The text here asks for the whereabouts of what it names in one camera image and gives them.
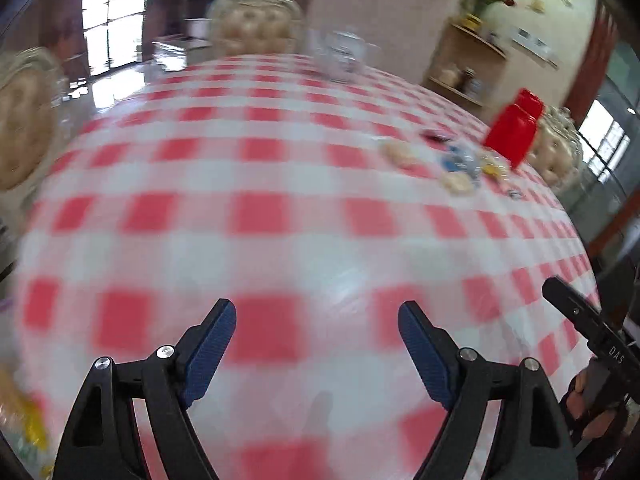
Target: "wooden shelf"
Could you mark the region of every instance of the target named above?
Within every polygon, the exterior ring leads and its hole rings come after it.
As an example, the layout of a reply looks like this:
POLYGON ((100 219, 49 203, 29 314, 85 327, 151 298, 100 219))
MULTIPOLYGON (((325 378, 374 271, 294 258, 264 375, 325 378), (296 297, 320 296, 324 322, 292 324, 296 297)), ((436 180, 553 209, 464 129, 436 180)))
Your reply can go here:
POLYGON ((474 40, 476 40, 478 43, 483 44, 485 47, 487 47, 489 50, 493 50, 498 56, 500 56, 503 59, 507 59, 506 54, 501 51, 499 48, 493 46, 491 43, 489 43, 486 40, 483 40, 480 36, 478 36, 476 33, 471 32, 470 30, 466 29, 465 27, 462 27, 462 25, 458 25, 457 23, 454 22, 449 22, 451 24, 451 27, 456 28, 457 30, 459 30, 460 32, 462 32, 463 34, 466 34, 468 36, 471 36, 474 40))
POLYGON ((465 95, 462 92, 459 92, 458 90, 456 90, 452 86, 445 85, 443 82, 438 81, 434 77, 430 77, 429 81, 436 83, 436 85, 443 87, 445 90, 451 92, 452 94, 457 95, 458 97, 462 97, 463 99, 469 101, 471 104, 475 104, 476 106, 479 106, 479 107, 484 106, 480 101, 478 101, 476 99, 473 99, 472 97, 469 97, 468 95, 465 95))

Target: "red and white checkered tablecloth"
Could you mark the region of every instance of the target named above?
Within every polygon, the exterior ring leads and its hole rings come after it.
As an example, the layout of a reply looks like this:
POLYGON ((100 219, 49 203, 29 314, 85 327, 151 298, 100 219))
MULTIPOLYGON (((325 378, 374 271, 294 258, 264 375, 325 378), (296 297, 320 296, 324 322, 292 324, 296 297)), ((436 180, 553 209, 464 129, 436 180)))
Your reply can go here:
POLYGON ((190 415, 222 480, 412 478, 444 412, 398 335, 404 300, 487 359, 537 357, 563 393, 590 353, 541 286, 560 274, 597 302, 584 248, 529 166, 521 201, 488 180, 451 196, 418 136, 434 126, 463 143, 485 130, 396 76, 337 84, 304 56, 196 66, 88 124, 44 183, 17 273, 53 435, 95 358, 145 358, 218 298, 238 328, 190 415), (421 163, 392 167, 380 136, 421 163))

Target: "tiled floor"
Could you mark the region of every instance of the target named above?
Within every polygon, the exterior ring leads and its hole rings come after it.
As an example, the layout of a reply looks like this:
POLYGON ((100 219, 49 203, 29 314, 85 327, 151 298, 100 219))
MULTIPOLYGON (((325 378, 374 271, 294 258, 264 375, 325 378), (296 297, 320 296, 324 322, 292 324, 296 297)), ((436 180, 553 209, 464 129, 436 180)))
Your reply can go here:
POLYGON ((129 98, 160 76, 162 69, 149 61, 85 85, 71 84, 69 101, 65 105, 72 120, 73 133, 78 133, 82 125, 95 115, 105 113, 114 104, 129 98))

